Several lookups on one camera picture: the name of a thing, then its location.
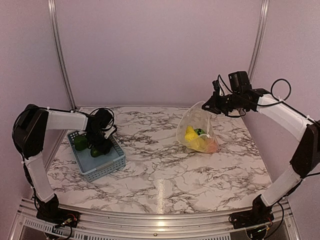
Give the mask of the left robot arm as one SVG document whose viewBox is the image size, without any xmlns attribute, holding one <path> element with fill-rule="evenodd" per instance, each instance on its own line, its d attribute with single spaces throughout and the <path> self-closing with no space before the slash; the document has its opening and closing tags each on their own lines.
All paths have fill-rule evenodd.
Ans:
<svg viewBox="0 0 320 240">
<path fill-rule="evenodd" d="M 85 132 L 90 147 L 104 155 L 112 143 L 109 137 L 116 132 L 112 110 L 100 107 L 87 114 L 76 110 L 61 110 L 28 104 L 16 118 L 11 138 L 22 157 L 25 177 L 33 190 L 37 218 L 61 223 L 67 218 L 76 220 L 76 212 L 59 207 L 43 161 L 45 136 L 49 130 L 76 130 Z"/>
</svg>

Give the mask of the green orange toy mango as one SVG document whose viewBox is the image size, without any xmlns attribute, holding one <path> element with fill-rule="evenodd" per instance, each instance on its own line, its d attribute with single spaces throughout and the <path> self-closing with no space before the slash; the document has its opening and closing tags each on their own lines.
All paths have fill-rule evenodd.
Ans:
<svg viewBox="0 0 320 240">
<path fill-rule="evenodd" d="M 103 155 L 103 153 L 100 152 L 100 151 L 99 151 L 98 149 L 96 149 L 95 147 L 92 147 L 92 148 L 90 149 L 90 155 L 91 155 L 92 158 L 97 158 L 97 157 Z"/>
</svg>

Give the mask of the green toy watermelon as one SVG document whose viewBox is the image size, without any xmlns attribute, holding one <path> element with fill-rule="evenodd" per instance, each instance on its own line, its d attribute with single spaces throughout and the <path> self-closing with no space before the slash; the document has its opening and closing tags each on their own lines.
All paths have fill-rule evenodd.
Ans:
<svg viewBox="0 0 320 240">
<path fill-rule="evenodd" d="M 196 128 L 194 131 L 197 133 L 198 136 L 206 134 L 206 132 L 201 128 Z"/>
</svg>

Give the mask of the orange toy orange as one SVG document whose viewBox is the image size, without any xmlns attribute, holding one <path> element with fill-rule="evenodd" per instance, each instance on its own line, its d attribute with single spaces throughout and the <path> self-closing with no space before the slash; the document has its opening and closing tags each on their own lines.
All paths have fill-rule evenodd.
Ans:
<svg viewBox="0 0 320 240">
<path fill-rule="evenodd" d="M 205 148 L 207 153 L 215 153 L 219 149 L 219 144 L 216 142 L 209 142 Z"/>
</svg>

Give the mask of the yellow toy banana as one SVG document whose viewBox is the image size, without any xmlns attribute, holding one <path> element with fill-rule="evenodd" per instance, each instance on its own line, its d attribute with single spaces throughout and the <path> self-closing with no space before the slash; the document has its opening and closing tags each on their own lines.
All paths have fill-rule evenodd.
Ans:
<svg viewBox="0 0 320 240">
<path fill-rule="evenodd" d="M 188 148 L 198 152 L 206 152 L 207 142 L 203 138 L 198 137 L 188 143 Z"/>
</svg>

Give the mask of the clear zip top bag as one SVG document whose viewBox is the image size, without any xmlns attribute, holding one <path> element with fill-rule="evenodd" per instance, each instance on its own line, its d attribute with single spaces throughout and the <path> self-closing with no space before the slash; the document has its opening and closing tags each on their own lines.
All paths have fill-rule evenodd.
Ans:
<svg viewBox="0 0 320 240">
<path fill-rule="evenodd" d="M 208 111 L 202 109 L 202 105 L 204 103 L 204 101 L 199 101 L 195 103 L 191 108 L 189 108 L 183 114 L 177 126 L 176 140 L 187 148 L 189 146 L 189 143 L 185 140 L 187 126 L 192 126 L 194 130 L 198 128 L 203 129 L 206 132 L 206 134 L 199 135 L 198 138 L 204 139 L 207 144 L 210 142 L 218 143 L 218 140 L 216 138 L 216 135 L 214 134 L 213 127 L 211 124 L 211 114 Z"/>
</svg>

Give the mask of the yellow toy pear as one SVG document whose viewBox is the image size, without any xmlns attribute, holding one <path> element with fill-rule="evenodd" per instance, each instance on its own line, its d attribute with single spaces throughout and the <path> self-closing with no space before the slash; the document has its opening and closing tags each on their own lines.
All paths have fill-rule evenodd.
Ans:
<svg viewBox="0 0 320 240">
<path fill-rule="evenodd" d="M 198 138 L 198 134 L 192 126 L 188 125 L 185 131 L 184 139 L 189 143 Z"/>
</svg>

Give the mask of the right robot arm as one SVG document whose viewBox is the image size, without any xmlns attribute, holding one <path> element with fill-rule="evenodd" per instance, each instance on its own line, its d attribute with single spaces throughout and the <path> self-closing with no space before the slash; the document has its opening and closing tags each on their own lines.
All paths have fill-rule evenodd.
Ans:
<svg viewBox="0 0 320 240">
<path fill-rule="evenodd" d="M 216 88 L 201 108 L 225 116 L 236 109 L 254 111 L 279 124 L 296 139 L 297 148 L 287 169 L 253 200 L 250 210 L 234 212 L 229 216 L 235 229 L 273 220 L 273 206 L 293 193 L 303 179 L 311 176 L 311 171 L 320 162 L 320 123 L 294 109 L 284 99 L 275 98 L 263 88 L 240 90 L 228 95 L 221 95 Z"/>
</svg>

